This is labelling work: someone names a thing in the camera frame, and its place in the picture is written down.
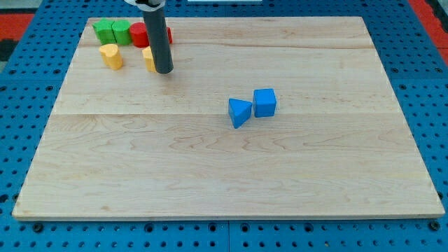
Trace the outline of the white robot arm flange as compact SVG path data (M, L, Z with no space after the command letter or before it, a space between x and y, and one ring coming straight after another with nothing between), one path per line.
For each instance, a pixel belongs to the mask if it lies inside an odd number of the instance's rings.
M165 0L124 0L127 4L136 6L141 11L153 12L163 8L166 4Z

